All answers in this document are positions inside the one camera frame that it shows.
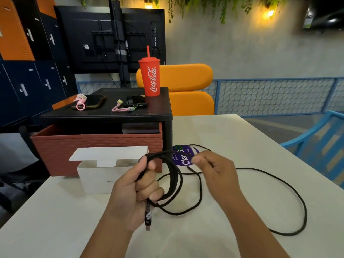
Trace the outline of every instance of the metal fence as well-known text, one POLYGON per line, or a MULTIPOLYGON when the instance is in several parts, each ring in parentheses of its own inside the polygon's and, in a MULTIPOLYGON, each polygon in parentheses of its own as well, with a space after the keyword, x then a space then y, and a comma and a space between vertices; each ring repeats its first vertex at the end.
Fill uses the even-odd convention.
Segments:
MULTIPOLYGON (((119 82, 77 82, 85 95, 100 88, 119 87, 119 82)), ((202 91, 215 102, 215 114, 242 117, 344 112, 344 77, 289 79, 215 79, 202 91)))

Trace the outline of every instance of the black smartphone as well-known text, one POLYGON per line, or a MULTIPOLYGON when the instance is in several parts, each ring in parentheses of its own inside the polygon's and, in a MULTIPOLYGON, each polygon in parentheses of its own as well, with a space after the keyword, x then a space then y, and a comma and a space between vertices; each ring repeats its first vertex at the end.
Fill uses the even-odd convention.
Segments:
MULTIPOLYGON (((98 109, 105 101, 104 95, 86 95, 85 108, 86 109, 98 109)), ((77 101, 71 106, 72 109, 76 109, 77 101)))
POLYGON ((127 96, 126 103, 123 104, 123 107, 135 107, 135 108, 146 108, 146 98, 143 96, 127 96))

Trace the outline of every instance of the purple sticker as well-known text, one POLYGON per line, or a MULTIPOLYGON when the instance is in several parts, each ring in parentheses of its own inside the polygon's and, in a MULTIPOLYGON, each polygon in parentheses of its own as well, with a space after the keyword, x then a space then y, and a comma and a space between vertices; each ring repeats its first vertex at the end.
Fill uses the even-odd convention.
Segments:
POLYGON ((197 148, 188 145, 176 145, 172 147, 172 150, 178 152, 172 154, 173 163, 178 166, 192 165, 192 157, 200 152, 197 148))

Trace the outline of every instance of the wall-mounted tv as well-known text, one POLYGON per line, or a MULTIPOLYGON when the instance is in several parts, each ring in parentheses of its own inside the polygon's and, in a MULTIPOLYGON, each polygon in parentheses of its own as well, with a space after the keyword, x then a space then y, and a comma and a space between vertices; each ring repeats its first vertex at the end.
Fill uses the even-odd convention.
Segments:
POLYGON ((344 0, 312 0, 303 29, 344 29, 344 0))

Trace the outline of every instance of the white table surface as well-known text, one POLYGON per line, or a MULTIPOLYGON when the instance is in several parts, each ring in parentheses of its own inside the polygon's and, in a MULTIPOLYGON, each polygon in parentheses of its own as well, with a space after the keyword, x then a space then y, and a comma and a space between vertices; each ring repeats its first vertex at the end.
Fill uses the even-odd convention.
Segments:
MULTIPOLYGON (((293 258, 343 257, 344 191, 239 116, 173 117, 173 144, 200 144, 237 167, 262 169, 285 180, 306 202, 308 222, 297 236, 276 235, 281 245, 293 258)), ((282 232, 299 229, 303 208, 291 190, 260 172, 238 174, 244 195, 267 226, 282 232)), ((164 178, 161 185, 166 188, 168 182, 164 178)), ((141 226, 135 232, 126 257, 240 257, 233 230, 204 180, 203 191, 200 206, 183 216, 155 208, 151 231, 141 226)), ((198 197, 198 178, 184 176, 168 210, 186 209, 198 197)), ((79 178, 50 177, 0 229, 0 256, 79 257, 108 199, 109 194, 85 195, 79 178)))

